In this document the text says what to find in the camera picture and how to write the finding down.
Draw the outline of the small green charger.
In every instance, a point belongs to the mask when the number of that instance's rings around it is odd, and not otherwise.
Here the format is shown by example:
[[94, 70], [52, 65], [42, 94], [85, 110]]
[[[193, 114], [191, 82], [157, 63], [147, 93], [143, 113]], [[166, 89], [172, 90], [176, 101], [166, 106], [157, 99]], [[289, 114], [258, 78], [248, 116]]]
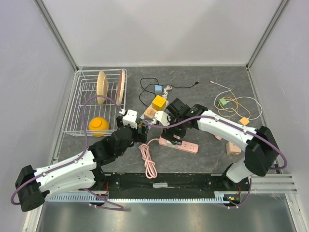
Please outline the small green charger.
[[220, 98], [216, 101], [217, 106], [224, 107], [227, 105], [227, 101], [225, 98]]

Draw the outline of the small yellow charger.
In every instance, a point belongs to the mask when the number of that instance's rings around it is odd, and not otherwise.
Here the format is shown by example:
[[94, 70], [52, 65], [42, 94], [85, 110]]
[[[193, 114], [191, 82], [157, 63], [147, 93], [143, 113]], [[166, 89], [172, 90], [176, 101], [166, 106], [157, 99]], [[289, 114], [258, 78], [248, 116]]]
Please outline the small yellow charger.
[[248, 124], [250, 123], [249, 119], [246, 118], [246, 117], [242, 117], [240, 120], [239, 120], [239, 124], [243, 125], [243, 126], [247, 126]]

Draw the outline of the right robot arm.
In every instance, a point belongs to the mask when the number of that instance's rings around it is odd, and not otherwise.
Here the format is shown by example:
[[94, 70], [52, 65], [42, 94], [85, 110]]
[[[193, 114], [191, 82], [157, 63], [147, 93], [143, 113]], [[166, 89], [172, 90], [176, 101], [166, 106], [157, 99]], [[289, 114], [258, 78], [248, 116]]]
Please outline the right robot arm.
[[244, 151], [244, 158], [231, 164], [221, 178], [226, 190], [233, 190], [251, 175], [265, 176], [278, 156], [279, 148], [269, 128], [240, 125], [200, 104], [189, 107], [176, 98], [167, 106], [167, 112], [158, 111], [154, 117], [164, 126], [162, 138], [173, 145], [181, 145], [186, 130], [194, 128], [219, 136]]

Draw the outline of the dark green cube socket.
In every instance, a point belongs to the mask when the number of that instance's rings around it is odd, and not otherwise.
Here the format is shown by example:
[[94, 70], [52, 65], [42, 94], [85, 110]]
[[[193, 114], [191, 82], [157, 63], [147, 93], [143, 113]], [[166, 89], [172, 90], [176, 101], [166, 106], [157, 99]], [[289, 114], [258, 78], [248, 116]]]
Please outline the dark green cube socket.
[[138, 118], [138, 119], [136, 120], [136, 123], [137, 123], [137, 127], [140, 128], [140, 127], [143, 125], [143, 119]]

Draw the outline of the white cube socket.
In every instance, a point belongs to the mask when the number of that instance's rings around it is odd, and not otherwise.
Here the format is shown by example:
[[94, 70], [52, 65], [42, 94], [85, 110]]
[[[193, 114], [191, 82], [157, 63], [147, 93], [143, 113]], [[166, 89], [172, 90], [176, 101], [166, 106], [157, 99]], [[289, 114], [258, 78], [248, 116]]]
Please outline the white cube socket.
[[181, 141], [169, 141], [167, 140], [167, 146], [172, 148], [179, 148], [182, 145]]

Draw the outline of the blue charger adapter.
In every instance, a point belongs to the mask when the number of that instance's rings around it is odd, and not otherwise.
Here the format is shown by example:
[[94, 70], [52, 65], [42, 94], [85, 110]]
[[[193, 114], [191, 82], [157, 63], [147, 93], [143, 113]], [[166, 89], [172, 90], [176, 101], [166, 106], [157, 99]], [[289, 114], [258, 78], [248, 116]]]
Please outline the blue charger adapter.
[[155, 94], [160, 94], [160, 93], [162, 93], [162, 91], [163, 91], [163, 88], [162, 88], [161, 85], [155, 85], [155, 86], [154, 86], [154, 92], [155, 92]]

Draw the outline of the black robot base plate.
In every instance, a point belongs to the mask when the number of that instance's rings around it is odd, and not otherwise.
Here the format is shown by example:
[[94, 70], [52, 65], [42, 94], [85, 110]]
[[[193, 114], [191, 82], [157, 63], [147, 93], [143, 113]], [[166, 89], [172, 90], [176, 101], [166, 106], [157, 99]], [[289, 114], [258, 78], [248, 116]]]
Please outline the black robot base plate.
[[95, 184], [91, 191], [107, 190], [110, 197], [212, 197], [215, 192], [244, 192], [249, 179], [234, 183], [221, 174], [161, 173], [149, 179], [142, 173], [106, 174], [103, 184]]

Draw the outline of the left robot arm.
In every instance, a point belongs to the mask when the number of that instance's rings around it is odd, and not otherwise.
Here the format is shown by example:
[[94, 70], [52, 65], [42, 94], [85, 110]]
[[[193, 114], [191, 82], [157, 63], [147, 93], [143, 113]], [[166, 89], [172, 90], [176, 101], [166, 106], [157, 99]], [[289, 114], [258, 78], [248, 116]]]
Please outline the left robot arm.
[[107, 180], [102, 167], [124, 155], [135, 143], [147, 140], [149, 128], [141, 120], [133, 126], [118, 117], [117, 123], [118, 129], [110, 136], [69, 159], [42, 168], [23, 167], [15, 182], [16, 191], [11, 203], [28, 212], [61, 193], [85, 188], [103, 189]]

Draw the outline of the beige wooden cube socket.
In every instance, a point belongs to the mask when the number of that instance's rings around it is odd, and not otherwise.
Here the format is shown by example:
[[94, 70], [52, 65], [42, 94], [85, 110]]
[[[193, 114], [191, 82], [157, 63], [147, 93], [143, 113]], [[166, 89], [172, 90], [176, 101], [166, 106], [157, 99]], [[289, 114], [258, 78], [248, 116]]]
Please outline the beige wooden cube socket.
[[144, 111], [144, 113], [143, 113], [144, 118], [153, 119], [154, 116], [155, 116], [155, 114], [156, 114], [156, 112], [157, 112], [157, 110], [155, 110], [154, 108], [152, 108], [152, 107], [149, 106], [149, 107]]

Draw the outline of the yellow cube socket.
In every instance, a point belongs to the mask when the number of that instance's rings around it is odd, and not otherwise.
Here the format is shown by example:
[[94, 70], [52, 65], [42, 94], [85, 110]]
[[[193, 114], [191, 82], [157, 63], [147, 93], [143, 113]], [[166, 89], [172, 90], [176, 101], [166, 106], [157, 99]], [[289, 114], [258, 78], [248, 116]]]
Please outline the yellow cube socket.
[[162, 111], [166, 107], [167, 100], [162, 96], [157, 95], [152, 101], [152, 108], [156, 111]]

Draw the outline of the pink long power strip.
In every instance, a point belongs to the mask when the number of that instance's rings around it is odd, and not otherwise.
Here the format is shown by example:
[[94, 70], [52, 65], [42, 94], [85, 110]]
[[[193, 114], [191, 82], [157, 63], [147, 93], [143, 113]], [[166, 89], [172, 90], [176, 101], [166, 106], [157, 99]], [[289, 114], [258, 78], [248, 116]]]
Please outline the pink long power strip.
[[170, 141], [160, 137], [159, 144], [169, 148], [177, 149], [184, 152], [196, 154], [198, 152], [198, 144], [182, 141], [181, 145], [173, 145]]

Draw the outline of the pink cube socket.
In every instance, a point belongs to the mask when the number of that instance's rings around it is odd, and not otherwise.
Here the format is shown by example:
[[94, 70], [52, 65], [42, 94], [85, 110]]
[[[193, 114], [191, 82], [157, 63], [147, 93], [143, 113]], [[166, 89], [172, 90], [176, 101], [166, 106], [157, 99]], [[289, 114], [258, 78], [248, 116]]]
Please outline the pink cube socket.
[[226, 153], [228, 155], [239, 155], [242, 152], [242, 150], [237, 147], [235, 144], [231, 142], [227, 142], [226, 144]]

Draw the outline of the white multicolour power strip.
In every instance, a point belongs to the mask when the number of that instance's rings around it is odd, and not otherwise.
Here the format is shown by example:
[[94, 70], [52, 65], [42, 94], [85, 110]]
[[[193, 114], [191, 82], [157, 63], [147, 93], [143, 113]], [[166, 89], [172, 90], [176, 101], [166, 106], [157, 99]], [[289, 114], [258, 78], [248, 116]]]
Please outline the white multicolour power strip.
[[153, 124], [152, 124], [152, 119], [144, 118], [144, 115], [143, 115], [143, 114], [140, 116], [140, 118], [141, 118], [141, 119], [144, 119], [147, 123], [153, 125]]

